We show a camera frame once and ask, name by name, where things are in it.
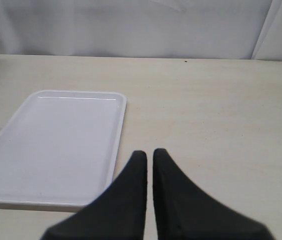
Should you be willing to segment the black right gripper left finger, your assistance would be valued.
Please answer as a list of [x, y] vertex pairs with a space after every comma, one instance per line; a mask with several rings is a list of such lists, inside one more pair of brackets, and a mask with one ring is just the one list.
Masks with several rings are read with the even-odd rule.
[[147, 205], [147, 156], [132, 153], [115, 181], [92, 203], [49, 227], [43, 240], [141, 240]]

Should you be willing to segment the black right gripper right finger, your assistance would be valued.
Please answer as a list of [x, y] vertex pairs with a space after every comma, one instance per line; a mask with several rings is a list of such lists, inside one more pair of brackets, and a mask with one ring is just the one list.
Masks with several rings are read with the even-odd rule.
[[268, 228], [194, 184], [166, 149], [153, 153], [153, 203], [160, 240], [272, 240]]

